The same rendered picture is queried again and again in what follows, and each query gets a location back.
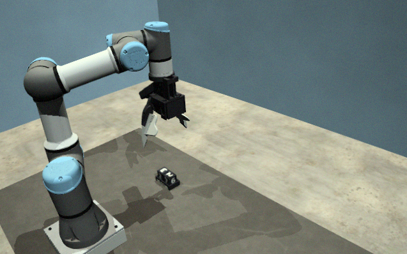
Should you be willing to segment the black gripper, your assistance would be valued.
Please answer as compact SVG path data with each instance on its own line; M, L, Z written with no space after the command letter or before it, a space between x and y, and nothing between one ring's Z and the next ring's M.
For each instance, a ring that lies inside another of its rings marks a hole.
M142 146L145 147L147 136L156 136L158 129L156 126L158 116L153 111L160 114L162 119L171 119L177 117L180 123L187 128L187 122L190 119L183 115L186 112L185 95L176 92L176 82L178 76L171 74L168 77L152 77L148 73L150 81L157 81L155 85L157 90L150 94L142 112ZM171 78L171 79L166 79ZM160 82L159 82L160 81ZM178 97L177 97L178 96Z

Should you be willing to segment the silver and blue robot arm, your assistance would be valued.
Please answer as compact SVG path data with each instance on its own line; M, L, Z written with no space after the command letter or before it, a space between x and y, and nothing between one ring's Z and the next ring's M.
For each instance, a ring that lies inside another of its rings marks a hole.
M63 66L48 57L35 59L24 77L24 88L36 103L47 138L43 145L49 163L42 172L43 183L59 214L60 238L73 249L101 240L109 222L86 184L84 152L72 133L64 94L114 73L140 71L148 63L152 77L173 74L166 22L148 22L144 30L110 34L106 42L107 50Z

